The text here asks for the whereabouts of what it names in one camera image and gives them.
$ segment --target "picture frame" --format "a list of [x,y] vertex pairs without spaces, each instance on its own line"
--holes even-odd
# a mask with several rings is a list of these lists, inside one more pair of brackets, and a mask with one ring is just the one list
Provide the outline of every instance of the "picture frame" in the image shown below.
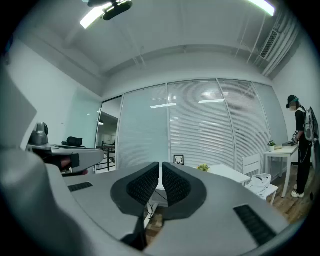
[[185,156],[183,154],[175,154],[173,156],[173,163],[178,165],[185,165]]

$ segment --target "sneaker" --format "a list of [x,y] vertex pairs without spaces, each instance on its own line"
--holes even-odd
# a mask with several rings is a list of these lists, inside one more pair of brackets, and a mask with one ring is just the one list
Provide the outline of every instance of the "sneaker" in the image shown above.
[[291,196],[293,198],[303,198],[305,196],[305,193],[298,194],[296,190],[292,191]]

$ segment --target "black pants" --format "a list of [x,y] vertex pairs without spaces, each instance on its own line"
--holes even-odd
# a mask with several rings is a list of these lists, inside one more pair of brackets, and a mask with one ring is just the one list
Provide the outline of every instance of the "black pants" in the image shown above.
[[299,143],[299,163],[298,163],[298,179],[297,179],[297,193],[302,194],[305,191],[305,187],[308,181],[310,172],[310,158],[311,158],[311,147],[309,142],[300,144]]

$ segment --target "person wearing vr headset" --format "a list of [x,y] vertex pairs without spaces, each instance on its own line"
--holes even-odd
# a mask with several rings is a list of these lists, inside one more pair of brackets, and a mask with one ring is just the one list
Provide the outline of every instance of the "person wearing vr headset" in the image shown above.
[[303,198],[305,193],[305,186],[308,181],[310,171],[310,158],[311,158],[311,147],[312,143],[308,141],[304,135],[305,120],[306,120],[306,109],[300,104],[299,98],[290,95],[288,97],[287,109],[295,111],[295,129],[292,141],[295,143],[299,142],[298,146],[298,176],[297,184],[294,185],[294,191],[291,196],[294,198]]

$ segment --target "chair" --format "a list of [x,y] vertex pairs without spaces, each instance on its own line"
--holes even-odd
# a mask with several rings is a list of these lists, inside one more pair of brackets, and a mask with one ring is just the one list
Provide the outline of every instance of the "chair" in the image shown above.
[[[253,175],[260,174],[260,154],[254,154],[248,157],[243,157],[243,174],[249,177]],[[276,192],[278,187],[275,185],[270,184],[268,188],[264,191],[264,193],[268,196],[272,195],[272,199],[270,204],[274,203]]]

